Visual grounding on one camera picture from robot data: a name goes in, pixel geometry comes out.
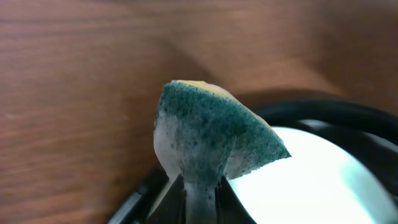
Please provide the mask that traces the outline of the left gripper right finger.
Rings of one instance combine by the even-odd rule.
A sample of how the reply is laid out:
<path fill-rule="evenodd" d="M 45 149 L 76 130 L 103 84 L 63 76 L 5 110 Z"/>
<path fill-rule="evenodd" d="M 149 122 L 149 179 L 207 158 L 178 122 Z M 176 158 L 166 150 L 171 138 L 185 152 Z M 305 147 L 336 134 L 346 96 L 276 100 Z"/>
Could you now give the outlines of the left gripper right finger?
<path fill-rule="evenodd" d="M 215 189 L 217 224 L 257 224 L 248 214 L 225 176 Z"/>

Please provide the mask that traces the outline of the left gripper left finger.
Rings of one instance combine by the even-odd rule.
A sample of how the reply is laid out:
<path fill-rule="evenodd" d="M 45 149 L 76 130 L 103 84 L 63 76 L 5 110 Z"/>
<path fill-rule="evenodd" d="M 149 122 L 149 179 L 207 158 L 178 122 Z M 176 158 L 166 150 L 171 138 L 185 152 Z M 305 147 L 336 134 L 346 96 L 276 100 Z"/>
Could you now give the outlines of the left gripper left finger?
<path fill-rule="evenodd" d="M 185 189 L 181 175 L 174 180 L 146 224 L 185 224 Z"/>

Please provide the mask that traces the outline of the green yellow sponge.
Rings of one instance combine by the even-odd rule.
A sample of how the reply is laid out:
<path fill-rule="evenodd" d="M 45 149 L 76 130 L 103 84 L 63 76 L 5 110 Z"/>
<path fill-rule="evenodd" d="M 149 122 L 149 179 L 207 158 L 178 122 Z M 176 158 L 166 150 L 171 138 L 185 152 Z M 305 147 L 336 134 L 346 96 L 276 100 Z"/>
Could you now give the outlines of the green yellow sponge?
<path fill-rule="evenodd" d="M 164 85 L 154 123 L 154 151 L 183 179 L 186 222 L 216 222 L 216 187 L 290 157 L 283 140 L 228 91 L 202 81 Z"/>

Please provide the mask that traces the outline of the mint plate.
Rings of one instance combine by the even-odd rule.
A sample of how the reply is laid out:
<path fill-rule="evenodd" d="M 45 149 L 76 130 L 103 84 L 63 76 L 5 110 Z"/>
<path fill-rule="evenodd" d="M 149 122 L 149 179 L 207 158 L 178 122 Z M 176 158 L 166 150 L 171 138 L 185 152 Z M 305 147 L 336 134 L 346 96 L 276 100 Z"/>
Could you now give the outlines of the mint plate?
<path fill-rule="evenodd" d="M 229 181 L 256 223 L 397 223 L 397 207 L 375 175 L 336 144 L 274 127 L 291 154 Z"/>

